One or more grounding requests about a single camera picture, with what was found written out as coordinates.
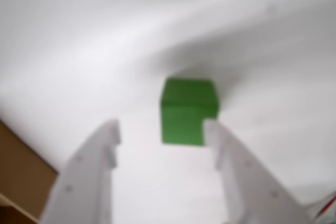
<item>green block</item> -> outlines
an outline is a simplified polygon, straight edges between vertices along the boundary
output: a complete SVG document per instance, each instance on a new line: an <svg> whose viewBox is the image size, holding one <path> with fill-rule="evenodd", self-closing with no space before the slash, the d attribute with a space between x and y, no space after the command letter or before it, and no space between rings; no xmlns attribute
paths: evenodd
<svg viewBox="0 0 336 224"><path fill-rule="evenodd" d="M161 99L163 142L204 145L202 122L217 118L218 112L219 102L211 81L168 79Z"/></svg>

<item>green cube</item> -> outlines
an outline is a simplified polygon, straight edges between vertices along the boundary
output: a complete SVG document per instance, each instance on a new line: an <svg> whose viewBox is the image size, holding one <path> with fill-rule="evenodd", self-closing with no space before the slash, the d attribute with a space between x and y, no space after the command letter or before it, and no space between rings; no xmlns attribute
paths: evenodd
<svg viewBox="0 0 336 224"><path fill-rule="evenodd" d="M168 79L161 99L163 142L204 145L202 121L217 118L218 112L219 102L211 81Z"/></svg>

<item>wooden surface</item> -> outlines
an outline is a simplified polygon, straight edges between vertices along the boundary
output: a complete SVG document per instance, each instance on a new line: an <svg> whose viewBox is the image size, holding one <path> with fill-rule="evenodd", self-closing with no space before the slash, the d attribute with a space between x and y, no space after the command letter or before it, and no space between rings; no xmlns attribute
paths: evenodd
<svg viewBox="0 0 336 224"><path fill-rule="evenodd" d="M10 203L4 196L0 194L0 207L8 207L8 206L10 206Z"/></svg>
<svg viewBox="0 0 336 224"><path fill-rule="evenodd" d="M37 220L57 173L0 122L0 194Z"/></svg>
<svg viewBox="0 0 336 224"><path fill-rule="evenodd" d="M21 214L14 207L0 207L1 224L34 224L32 220Z"/></svg>

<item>screw hole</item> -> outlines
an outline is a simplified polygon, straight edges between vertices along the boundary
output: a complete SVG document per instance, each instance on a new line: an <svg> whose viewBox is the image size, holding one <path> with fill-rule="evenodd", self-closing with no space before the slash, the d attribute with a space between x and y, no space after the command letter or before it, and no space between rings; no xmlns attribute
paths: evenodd
<svg viewBox="0 0 336 224"><path fill-rule="evenodd" d="M272 198L278 198L279 194L277 191L271 191Z"/></svg>
<svg viewBox="0 0 336 224"><path fill-rule="evenodd" d="M67 185L67 186L65 187L65 191L66 191L67 193L70 193L70 192L73 191L73 187L72 187L71 185Z"/></svg>
<svg viewBox="0 0 336 224"><path fill-rule="evenodd" d="M246 167L252 167L252 163L250 161L245 161L245 166Z"/></svg>

